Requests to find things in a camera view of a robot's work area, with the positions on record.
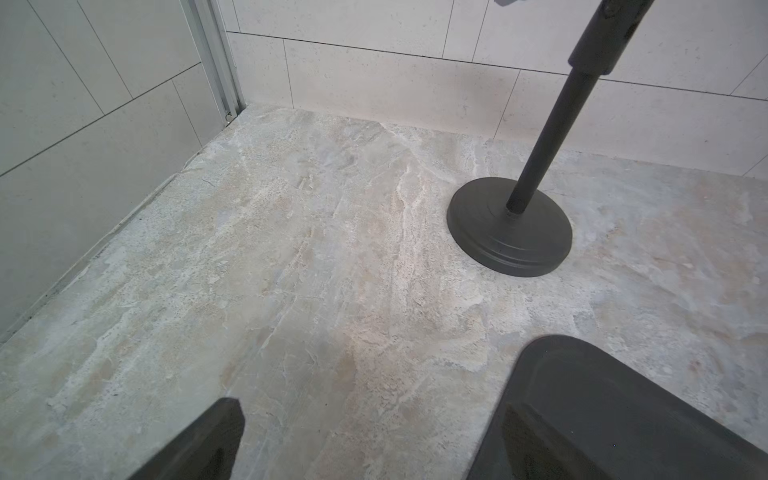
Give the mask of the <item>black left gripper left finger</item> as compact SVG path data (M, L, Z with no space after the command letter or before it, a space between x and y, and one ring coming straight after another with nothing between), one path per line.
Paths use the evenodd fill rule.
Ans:
M240 401L222 397L129 479L230 479L244 429Z

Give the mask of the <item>black microphone stand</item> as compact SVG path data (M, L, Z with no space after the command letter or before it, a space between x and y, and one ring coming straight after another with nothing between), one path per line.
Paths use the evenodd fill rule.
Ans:
M567 258L570 221L538 187L598 79L613 71L650 7L603 0L568 59L571 71L519 178L478 178L454 193L447 226L472 259L505 275L537 277Z

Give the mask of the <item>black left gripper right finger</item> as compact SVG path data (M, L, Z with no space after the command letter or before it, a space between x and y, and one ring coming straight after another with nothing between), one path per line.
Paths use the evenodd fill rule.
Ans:
M507 405L502 438L517 479L600 478L600 468L530 405Z

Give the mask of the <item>black cutting board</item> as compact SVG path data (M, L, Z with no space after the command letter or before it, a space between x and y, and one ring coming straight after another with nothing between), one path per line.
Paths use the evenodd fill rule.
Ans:
M533 407L599 468L599 479L764 479L767 454L605 351L566 335L518 355L468 471L517 479L502 438L508 404Z

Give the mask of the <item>left corner aluminium post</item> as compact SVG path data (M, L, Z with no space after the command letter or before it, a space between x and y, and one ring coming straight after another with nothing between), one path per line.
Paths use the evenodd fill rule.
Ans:
M216 0L181 0L180 4L223 124L228 126L246 108L226 29L234 4Z

